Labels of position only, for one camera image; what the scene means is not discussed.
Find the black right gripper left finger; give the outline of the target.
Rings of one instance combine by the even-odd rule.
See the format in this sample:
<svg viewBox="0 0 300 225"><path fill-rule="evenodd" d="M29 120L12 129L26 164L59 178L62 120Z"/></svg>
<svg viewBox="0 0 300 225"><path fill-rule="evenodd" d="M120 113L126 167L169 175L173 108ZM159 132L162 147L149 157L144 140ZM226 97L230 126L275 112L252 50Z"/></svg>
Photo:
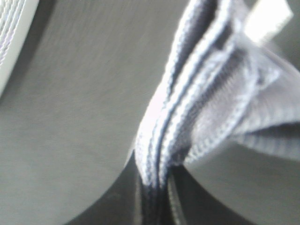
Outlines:
<svg viewBox="0 0 300 225"><path fill-rule="evenodd" d="M142 225L142 182L135 164L135 154L130 158L116 181L91 206L67 225Z"/></svg>

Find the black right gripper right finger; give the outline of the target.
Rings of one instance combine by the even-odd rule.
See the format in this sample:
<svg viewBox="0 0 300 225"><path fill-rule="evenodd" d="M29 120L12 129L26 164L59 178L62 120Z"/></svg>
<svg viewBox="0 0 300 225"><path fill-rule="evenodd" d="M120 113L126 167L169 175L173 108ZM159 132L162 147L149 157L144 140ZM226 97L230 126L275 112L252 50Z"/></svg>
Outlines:
<svg viewBox="0 0 300 225"><path fill-rule="evenodd" d="M171 168L167 194L169 225L250 224L250 221L213 197L183 166Z"/></svg>

